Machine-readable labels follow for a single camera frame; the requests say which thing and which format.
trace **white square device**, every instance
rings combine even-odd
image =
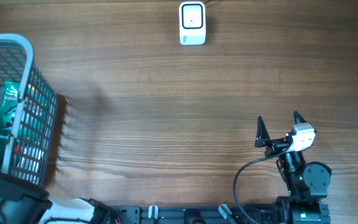
[[[183,2],[179,6],[179,36],[183,45],[200,45],[205,42],[205,5],[199,1]]]

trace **green package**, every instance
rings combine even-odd
[[[8,135],[12,133],[13,121],[16,116],[17,93],[20,83],[5,82],[5,95],[0,107],[0,169],[4,161]]]

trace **power cord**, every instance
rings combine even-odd
[[[276,154],[276,155],[272,155],[272,156],[268,156],[268,157],[265,157],[265,158],[261,158],[261,159],[257,159],[257,160],[254,160],[254,161],[251,161],[249,163],[247,163],[246,165],[244,165],[243,167],[241,167],[239,169],[239,171],[237,172],[236,176],[234,177],[234,183],[233,183],[233,192],[234,192],[234,200],[236,200],[236,203],[237,205],[239,206],[240,208],[240,211],[252,222],[254,222],[255,224],[260,224],[259,222],[255,221],[253,218],[251,218],[247,212],[243,209],[243,207],[241,206],[240,202],[239,202],[239,199],[238,199],[238,196],[237,196],[237,179],[239,178],[240,176],[240,173],[247,167],[251,166],[252,164],[255,164],[257,162],[262,162],[262,161],[266,161],[266,160],[269,160],[269,159],[273,159],[273,158],[276,158],[276,157],[279,157],[283,154],[285,154],[287,151],[289,150],[289,147],[284,149],[282,152]]]

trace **plastic basket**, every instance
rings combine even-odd
[[[1,171],[44,186],[58,102],[21,35],[0,34],[0,89],[5,81],[21,84]]]

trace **wooden table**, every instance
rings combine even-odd
[[[238,168],[260,158],[256,121],[282,138],[298,110],[304,153],[333,170],[333,223],[358,223],[358,4],[207,5],[205,45],[179,43],[178,2],[0,6],[59,94],[52,198],[111,205],[234,204]],[[287,195],[275,161],[239,179],[242,203]]]

